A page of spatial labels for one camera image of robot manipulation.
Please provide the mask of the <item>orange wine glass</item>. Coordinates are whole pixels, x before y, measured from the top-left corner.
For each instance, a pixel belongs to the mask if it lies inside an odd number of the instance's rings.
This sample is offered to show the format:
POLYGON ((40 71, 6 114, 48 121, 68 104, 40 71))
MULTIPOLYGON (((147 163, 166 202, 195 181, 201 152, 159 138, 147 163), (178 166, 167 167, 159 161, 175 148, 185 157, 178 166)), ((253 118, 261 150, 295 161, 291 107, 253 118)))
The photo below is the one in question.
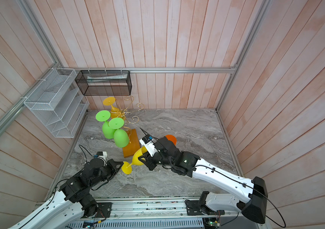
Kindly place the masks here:
POLYGON ((177 139, 176 139, 175 136, 173 136, 173 135, 166 135, 165 137, 166 137, 169 141, 171 141, 171 142, 176 146, 176 144, 177 144, 177 139))

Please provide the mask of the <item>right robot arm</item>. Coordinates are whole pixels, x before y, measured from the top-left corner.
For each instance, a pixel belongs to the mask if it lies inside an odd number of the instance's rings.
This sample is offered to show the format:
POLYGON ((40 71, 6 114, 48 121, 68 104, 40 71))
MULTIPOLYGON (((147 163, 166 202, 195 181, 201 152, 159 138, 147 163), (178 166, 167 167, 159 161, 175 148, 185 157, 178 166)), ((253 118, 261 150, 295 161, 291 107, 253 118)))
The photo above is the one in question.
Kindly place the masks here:
POLYGON ((236 211, 255 223, 265 223, 268 192, 262 178, 240 177, 220 169, 194 153, 180 151, 167 137, 157 139, 146 135, 140 144, 145 151, 139 160, 150 171, 157 165, 168 166, 174 173, 206 181, 231 195, 226 198, 204 191, 199 200, 202 212, 236 211))

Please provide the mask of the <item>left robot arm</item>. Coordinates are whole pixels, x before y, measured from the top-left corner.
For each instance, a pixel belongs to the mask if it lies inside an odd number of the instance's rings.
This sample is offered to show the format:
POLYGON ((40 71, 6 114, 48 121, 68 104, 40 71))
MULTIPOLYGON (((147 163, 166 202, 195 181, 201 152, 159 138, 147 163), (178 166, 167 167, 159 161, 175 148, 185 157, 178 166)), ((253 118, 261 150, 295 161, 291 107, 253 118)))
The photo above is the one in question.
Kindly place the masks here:
POLYGON ((102 181, 109 182, 122 166, 123 162, 113 159, 92 159, 81 171, 66 179, 44 204, 11 228, 60 229, 83 216, 96 216, 98 204, 90 190, 102 181))

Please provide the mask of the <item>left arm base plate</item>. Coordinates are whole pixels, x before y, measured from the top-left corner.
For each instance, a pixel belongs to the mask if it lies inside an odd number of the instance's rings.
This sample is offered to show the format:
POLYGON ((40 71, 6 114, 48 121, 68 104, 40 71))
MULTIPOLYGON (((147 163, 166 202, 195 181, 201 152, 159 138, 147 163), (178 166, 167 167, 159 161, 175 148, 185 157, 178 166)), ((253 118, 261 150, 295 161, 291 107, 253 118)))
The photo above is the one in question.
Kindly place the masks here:
POLYGON ((109 218, 112 210, 112 202, 97 202, 84 210, 84 218, 109 218))

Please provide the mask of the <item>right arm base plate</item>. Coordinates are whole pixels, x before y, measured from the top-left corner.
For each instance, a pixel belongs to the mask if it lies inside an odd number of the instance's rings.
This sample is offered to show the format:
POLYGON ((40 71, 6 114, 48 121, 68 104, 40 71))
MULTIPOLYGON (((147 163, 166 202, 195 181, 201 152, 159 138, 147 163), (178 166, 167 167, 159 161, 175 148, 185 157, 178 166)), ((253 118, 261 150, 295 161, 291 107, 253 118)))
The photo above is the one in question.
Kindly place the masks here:
POLYGON ((213 211, 207 206, 200 204, 198 200, 188 200, 184 201, 186 205, 186 213, 188 216, 199 216, 199 215, 225 215, 224 210, 213 211))

